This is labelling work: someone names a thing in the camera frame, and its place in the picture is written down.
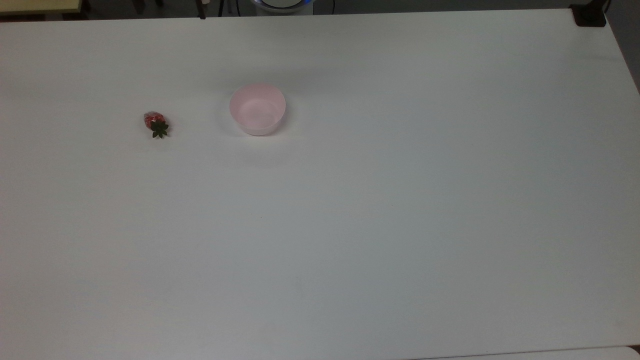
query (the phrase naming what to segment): strawberry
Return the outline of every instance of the strawberry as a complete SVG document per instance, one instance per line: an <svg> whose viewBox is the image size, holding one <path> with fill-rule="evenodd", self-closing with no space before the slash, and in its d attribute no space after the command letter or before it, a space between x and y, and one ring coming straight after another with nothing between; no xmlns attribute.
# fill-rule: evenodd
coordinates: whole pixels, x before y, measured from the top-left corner
<svg viewBox="0 0 640 360"><path fill-rule="evenodd" d="M164 136L167 136L166 130L169 128L169 124L166 123L162 114L155 111L146 113L145 125L154 132L153 137L162 139Z"/></svg>

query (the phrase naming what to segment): pink bowl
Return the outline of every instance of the pink bowl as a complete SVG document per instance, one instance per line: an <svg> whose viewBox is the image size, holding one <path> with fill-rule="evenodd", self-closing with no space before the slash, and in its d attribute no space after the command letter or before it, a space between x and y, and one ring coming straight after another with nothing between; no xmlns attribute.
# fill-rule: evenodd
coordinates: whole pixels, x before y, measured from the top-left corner
<svg viewBox="0 0 640 360"><path fill-rule="evenodd" d="M255 136L273 132L280 125L286 107L282 92L265 83L241 87L229 102L231 116L240 128Z"/></svg>

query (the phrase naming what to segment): table surface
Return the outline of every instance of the table surface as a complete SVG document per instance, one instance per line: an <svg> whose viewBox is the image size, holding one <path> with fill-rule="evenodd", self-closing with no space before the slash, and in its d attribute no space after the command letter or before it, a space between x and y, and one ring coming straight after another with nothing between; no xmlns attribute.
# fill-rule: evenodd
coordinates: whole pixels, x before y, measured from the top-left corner
<svg viewBox="0 0 640 360"><path fill-rule="evenodd" d="M0 49L3 360L640 343L640 96L608 26L13 23ZM258 81L273 136L228 112Z"/></svg>
<svg viewBox="0 0 640 360"><path fill-rule="evenodd" d="M2 0L0 15L78 12L81 0Z"/></svg>
<svg viewBox="0 0 640 360"><path fill-rule="evenodd" d="M448 360L640 360L640 354L628 347L610 347L449 357Z"/></svg>

